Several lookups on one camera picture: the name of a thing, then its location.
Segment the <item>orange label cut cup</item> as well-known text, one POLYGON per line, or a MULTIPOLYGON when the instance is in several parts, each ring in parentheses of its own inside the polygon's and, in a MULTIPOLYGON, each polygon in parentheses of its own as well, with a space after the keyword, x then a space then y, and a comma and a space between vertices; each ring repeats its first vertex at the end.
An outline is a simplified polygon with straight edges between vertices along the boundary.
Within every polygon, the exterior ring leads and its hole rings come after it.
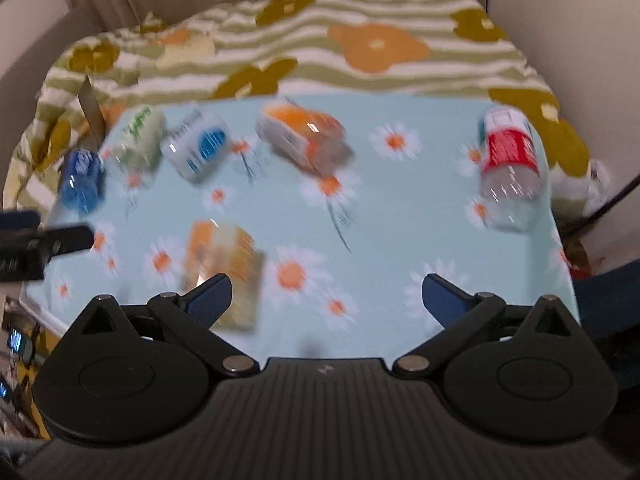
POLYGON ((354 154, 337 119, 290 101, 267 103, 257 119, 256 134, 303 170, 321 177, 334 174, 354 154))

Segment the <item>light blue daisy tablecloth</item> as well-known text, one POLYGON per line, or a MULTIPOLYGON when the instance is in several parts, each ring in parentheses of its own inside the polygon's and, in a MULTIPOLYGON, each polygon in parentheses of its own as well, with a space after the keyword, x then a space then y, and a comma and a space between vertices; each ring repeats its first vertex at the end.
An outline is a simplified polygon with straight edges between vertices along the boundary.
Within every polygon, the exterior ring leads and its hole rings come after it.
POLYGON ((216 333, 259 362, 396 359, 439 331, 422 304, 429 273, 511 304, 552 294, 576 309, 548 198, 525 233, 487 224, 472 168, 486 102, 339 93, 296 103, 345 127, 352 159, 334 177, 317 181, 259 141, 262 100, 208 102, 233 141, 217 170, 192 184, 170 162, 148 180, 111 167, 90 218, 96 246, 54 259, 24 300, 62 332, 96 295, 143 304, 180 290, 191 231, 206 221, 254 240, 255 324, 216 333))

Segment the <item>red label clear cup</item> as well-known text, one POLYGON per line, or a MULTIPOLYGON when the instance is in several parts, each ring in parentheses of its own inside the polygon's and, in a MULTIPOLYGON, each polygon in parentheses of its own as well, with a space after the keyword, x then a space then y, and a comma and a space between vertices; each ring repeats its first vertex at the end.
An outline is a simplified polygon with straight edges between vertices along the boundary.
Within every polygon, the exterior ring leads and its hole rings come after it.
POLYGON ((534 223, 544 187, 535 133, 515 107, 495 105, 480 122, 480 196, 487 223, 524 232, 534 223))

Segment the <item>green dotted cut cup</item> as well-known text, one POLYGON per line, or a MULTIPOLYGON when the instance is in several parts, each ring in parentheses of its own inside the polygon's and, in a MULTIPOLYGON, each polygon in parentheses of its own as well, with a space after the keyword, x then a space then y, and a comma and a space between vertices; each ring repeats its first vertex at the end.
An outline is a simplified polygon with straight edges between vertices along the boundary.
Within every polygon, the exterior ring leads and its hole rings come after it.
POLYGON ((112 155, 125 171, 153 171, 160 160, 160 142, 166 131, 166 117, 157 107, 142 106, 134 112, 112 155))

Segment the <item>white blue label cup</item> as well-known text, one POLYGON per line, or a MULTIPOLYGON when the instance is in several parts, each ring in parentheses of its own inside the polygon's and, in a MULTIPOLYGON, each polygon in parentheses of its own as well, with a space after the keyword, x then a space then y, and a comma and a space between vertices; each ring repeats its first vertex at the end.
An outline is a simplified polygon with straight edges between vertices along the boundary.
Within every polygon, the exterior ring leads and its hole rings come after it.
POLYGON ((217 168, 229 148, 227 124, 197 108, 168 133, 160 152, 180 177, 198 183, 217 168))

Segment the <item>grey headboard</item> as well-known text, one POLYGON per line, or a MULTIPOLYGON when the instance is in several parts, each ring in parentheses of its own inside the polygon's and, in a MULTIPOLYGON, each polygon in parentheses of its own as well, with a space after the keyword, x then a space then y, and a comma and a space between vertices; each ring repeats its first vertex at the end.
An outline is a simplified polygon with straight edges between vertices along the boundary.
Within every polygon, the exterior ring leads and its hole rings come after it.
POLYGON ((93 11, 72 9, 1 76, 1 183, 6 180, 15 145, 35 116, 37 94, 51 65, 75 41, 103 31, 93 11))

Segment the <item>striped floral blanket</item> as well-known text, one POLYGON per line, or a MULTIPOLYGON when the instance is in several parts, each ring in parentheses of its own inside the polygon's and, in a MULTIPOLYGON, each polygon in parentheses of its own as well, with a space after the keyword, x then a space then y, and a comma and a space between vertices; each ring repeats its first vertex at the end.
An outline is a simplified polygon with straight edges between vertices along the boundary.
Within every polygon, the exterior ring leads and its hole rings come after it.
POLYGON ((550 166, 552 208, 588 216, 602 171, 544 78, 476 0, 245 0, 169 24, 100 32, 55 50, 15 144, 1 203, 52 208, 62 162, 87 134, 91 84, 109 120, 140 105, 321 91, 477 96, 522 110, 550 166))

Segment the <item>blue cut bottle cup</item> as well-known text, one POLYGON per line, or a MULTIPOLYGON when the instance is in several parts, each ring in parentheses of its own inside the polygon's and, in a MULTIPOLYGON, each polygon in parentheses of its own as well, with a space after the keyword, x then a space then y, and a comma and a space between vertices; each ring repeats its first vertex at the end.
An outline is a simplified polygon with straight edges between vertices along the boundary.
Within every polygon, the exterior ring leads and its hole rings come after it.
POLYGON ((88 148, 67 157, 58 195, 63 206, 78 214, 90 214, 101 203, 104 166, 98 153, 88 148))

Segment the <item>yellow orange cut cup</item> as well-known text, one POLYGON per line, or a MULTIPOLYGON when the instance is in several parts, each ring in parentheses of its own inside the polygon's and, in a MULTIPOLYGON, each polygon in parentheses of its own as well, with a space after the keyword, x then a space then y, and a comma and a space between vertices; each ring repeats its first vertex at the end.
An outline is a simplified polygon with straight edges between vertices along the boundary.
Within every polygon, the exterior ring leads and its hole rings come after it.
POLYGON ((215 274, 227 274, 232 284, 229 309, 210 328, 248 332, 256 324, 262 253, 254 238, 234 224, 213 220, 192 226, 183 266, 182 288, 190 292, 215 274))

